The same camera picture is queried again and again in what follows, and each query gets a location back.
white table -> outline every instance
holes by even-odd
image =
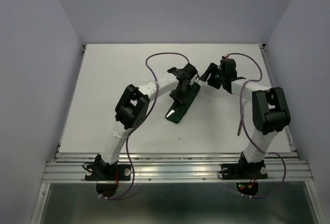
[[[153,80],[145,67],[147,56],[164,52],[186,55],[199,74],[211,62],[220,63],[226,53],[245,53],[260,65],[264,78],[260,84],[270,86],[266,67],[257,44],[89,44],[81,65],[72,104],[61,139],[60,153],[97,153],[108,139],[114,123],[114,108],[126,86]],[[249,59],[233,56],[238,76],[257,79],[259,71]],[[171,67],[186,64],[180,56],[152,58],[150,66],[157,76]],[[238,153],[248,144],[244,132],[237,136],[240,120],[239,97],[203,82],[200,92],[180,124],[164,116],[173,100],[163,95],[145,123],[131,136],[132,153]],[[252,105],[245,108],[245,122],[252,134]],[[268,151],[290,152],[286,133],[277,135]]]

gray wall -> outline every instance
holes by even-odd
[[[291,0],[60,0],[83,43],[265,43]]]
[[[58,0],[0,8],[0,223],[29,223],[82,51]]]
[[[309,160],[330,213],[330,0],[293,0],[266,52],[275,82],[286,92],[294,143]]]

wall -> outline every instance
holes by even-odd
[[[29,223],[81,43],[58,0],[0,0],[0,223]]]
[[[60,0],[83,43],[265,43],[291,0]]]
[[[328,213],[329,4],[330,0],[292,0],[266,46],[275,82],[286,92],[294,143],[301,158],[309,160]]]

purple cable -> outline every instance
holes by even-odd
[[[258,149],[261,153],[266,154],[267,152],[266,152],[266,151],[263,151],[261,148],[259,148],[258,145],[255,144],[255,142],[253,142],[252,138],[251,138],[250,135],[248,134],[248,131],[247,131],[246,126],[245,126],[245,123],[244,123],[243,104],[242,104],[242,100],[243,100],[243,92],[244,92],[244,88],[245,88],[245,86],[246,86],[250,81],[253,81],[253,82],[260,82],[260,81],[262,80],[262,70],[261,70],[259,64],[258,64],[253,58],[251,58],[250,56],[248,56],[248,55],[246,55],[246,54],[243,54],[243,53],[229,53],[229,54],[228,54],[228,56],[231,56],[231,55],[241,55],[241,56],[245,56],[245,57],[251,59],[251,60],[255,63],[255,65],[258,67],[258,69],[259,69],[259,72],[260,72],[260,78],[259,78],[258,80],[248,80],[248,81],[246,81],[246,82],[243,84],[243,86],[242,86],[242,88],[241,88],[240,95],[239,95],[239,109],[240,109],[240,116],[241,116],[242,127],[243,127],[243,130],[244,130],[244,133],[245,133],[247,139],[249,139],[249,141],[253,144],[253,146],[255,146],[256,149]],[[270,193],[268,193],[268,194],[265,194],[265,195],[261,195],[261,196],[252,196],[252,198],[264,198],[264,197],[271,196],[271,195],[273,195],[274,193],[276,193],[276,192],[277,192],[277,191],[283,186],[283,184],[284,184],[285,177],[286,177],[286,174],[287,174],[287,167],[286,167],[286,164],[285,164],[284,159],[283,159],[282,156],[279,155],[279,153],[277,153],[277,152],[269,152],[268,154],[275,154],[275,155],[277,155],[277,156],[280,158],[280,160],[282,161],[282,163],[283,163],[283,168],[284,168],[284,173],[283,173],[282,181],[281,181],[281,183],[279,184],[278,188],[276,188],[274,191],[272,191],[272,192],[270,192]]]
[[[150,58],[152,58],[152,57],[154,57],[154,56],[159,56],[159,55],[169,55],[169,54],[171,54],[171,55],[179,55],[179,56],[182,56],[182,57],[184,57],[184,58],[187,60],[188,63],[190,63],[190,62],[189,62],[189,59],[188,59],[185,55],[183,55],[183,54],[181,54],[181,53],[156,53],[156,54],[152,54],[151,56],[147,57],[147,59],[145,60],[145,66],[150,70],[151,74],[153,75],[153,77],[154,77],[154,79],[155,79],[155,83],[156,83],[156,92],[155,92],[155,99],[154,99],[154,102],[153,102],[153,104],[151,105],[150,110],[148,111],[147,115],[145,116],[145,119],[147,119],[147,118],[149,117],[150,113],[151,113],[152,110],[154,109],[155,104],[156,104],[156,100],[157,100],[157,98],[158,98],[158,93],[159,93],[159,86],[158,86],[158,79],[157,79],[157,76],[156,76],[155,72],[153,71],[153,69],[148,65],[148,61],[149,61]],[[134,170],[134,166],[133,166],[133,161],[132,161],[132,159],[131,159],[131,157],[130,157],[130,155],[129,155],[129,151],[128,151],[128,139],[129,139],[130,135],[132,135],[132,133],[133,133],[134,131],[136,131],[136,130],[137,130],[137,128],[134,129],[134,130],[128,135],[128,138],[126,139],[126,153],[127,153],[127,157],[128,157],[128,160],[129,160],[130,166],[132,167],[132,173],[133,173],[132,183],[130,184],[129,188],[128,188],[123,194],[121,194],[120,196],[113,197],[113,198],[105,198],[104,196],[99,195],[98,197],[103,198],[103,199],[105,199],[105,200],[118,200],[118,199],[122,198],[123,196],[125,196],[125,195],[130,191],[130,189],[132,189],[132,187],[133,187],[133,185],[134,185],[134,181],[135,181],[135,170]]]

